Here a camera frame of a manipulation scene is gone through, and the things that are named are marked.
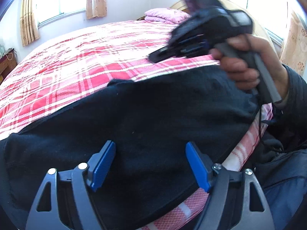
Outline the dark jacket right forearm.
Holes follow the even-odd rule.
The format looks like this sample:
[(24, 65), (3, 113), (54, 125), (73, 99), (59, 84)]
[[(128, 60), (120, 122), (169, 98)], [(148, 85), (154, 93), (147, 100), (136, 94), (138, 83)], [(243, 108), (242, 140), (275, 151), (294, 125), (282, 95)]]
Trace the dark jacket right forearm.
[(285, 152), (306, 148), (306, 82), (288, 66), (288, 90), (282, 106), (274, 106), (271, 133)]

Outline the person's right hand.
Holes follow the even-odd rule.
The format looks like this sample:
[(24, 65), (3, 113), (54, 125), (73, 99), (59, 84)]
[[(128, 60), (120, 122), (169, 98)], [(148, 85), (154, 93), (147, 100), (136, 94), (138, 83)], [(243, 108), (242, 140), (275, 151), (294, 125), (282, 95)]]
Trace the person's right hand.
[[(258, 53), (270, 73), (281, 99), (286, 99), (289, 89), (288, 72), (267, 40), (251, 34), (242, 34), (229, 38), (226, 42), (236, 50)], [(252, 58), (244, 60), (239, 57), (230, 57), (216, 48), (211, 49), (210, 54), (220, 62), (220, 67), (239, 89), (250, 90), (256, 88), (260, 83), (261, 74), (252, 65)]]

